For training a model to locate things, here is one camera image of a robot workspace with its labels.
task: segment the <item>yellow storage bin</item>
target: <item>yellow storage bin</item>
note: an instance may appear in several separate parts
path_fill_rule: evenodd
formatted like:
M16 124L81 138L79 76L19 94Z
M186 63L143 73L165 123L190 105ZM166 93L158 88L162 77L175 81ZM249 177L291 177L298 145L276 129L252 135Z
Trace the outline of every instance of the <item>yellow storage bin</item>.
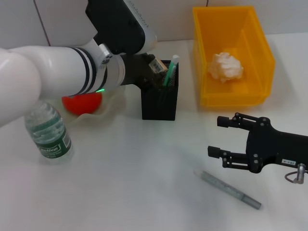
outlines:
M270 95L275 60L252 6L195 7L194 59L205 107L254 106ZM221 83L207 72L214 54L228 52L244 67L241 79Z

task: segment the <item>white tabletop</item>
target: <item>white tabletop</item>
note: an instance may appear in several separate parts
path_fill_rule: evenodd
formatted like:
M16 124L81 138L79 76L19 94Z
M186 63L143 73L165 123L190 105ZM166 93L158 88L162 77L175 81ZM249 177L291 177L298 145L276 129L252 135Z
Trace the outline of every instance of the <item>white tabletop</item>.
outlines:
M267 36L276 58L272 95L240 111L266 116L281 131L308 135L308 33ZM180 86L175 122L142 121L140 91L127 86L104 116L68 125L75 155L46 165L23 120L0 129L2 231L306 231L308 182L266 166L260 174L224 169L208 145L245 152L247 131L219 128L199 111L192 41L160 42L154 54L178 54ZM201 181L206 170L263 206L257 211Z

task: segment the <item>bottle label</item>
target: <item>bottle label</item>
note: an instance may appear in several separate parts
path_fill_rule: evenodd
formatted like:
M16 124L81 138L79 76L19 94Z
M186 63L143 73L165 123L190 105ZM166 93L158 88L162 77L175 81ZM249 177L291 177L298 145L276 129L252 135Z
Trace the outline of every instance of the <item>bottle label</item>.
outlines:
M66 129L64 130L62 136L57 139L56 141L52 143L35 143L42 155L49 159L55 159L63 156L68 152L68 150L71 148L72 142L71 139L66 132Z

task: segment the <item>red ball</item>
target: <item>red ball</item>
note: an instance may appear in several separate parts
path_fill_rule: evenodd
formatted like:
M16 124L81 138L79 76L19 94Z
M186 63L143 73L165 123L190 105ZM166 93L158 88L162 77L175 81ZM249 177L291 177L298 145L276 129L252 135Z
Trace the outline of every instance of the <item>red ball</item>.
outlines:
M95 112L102 103L101 93L76 95L73 97L62 97L63 106L75 115L91 114Z

